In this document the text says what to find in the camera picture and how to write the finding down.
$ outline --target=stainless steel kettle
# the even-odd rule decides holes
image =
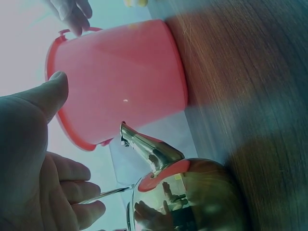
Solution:
[[[130,231],[244,231],[248,216],[232,177],[219,163],[184,155],[122,122],[121,142],[151,166],[127,206]]]

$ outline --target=wooden table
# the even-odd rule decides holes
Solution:
[[[308,230],[308,3],[150,0],[178,44],[198,154],[238,180],[254,230]]]

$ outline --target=bucket handle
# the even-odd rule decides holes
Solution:
[[[96,31],[100,31],[102,30],[101,28],[98,28],[98,27],[90,27],[88,29],[88,31],[93,31],[93,32],[96,32]],[[65,38],[65,35],[66,33],[68,32],[71,32],[70,29],[64,29],[64,30],[61,30],[59,31],[59,34],[60,34],[60,37],[62,38],[62,41],[66,41],[67,39]]]

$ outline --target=kettle spout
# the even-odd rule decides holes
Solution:
[[[151,166],[153,177],[185,158],[179,150],[161,140],[138,133],[124,121],[120,127],[120,135],[121,144],[132,147]]]

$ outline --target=red bucket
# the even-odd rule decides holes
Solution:
[[[56,71],[68,76],[58,118],[75,145],[92,151],[107,145],[122,121],[138,128],[185,109],[184,71],[163,21],[91,30],[72,40],[61,31],[46,60],[46,80]]]

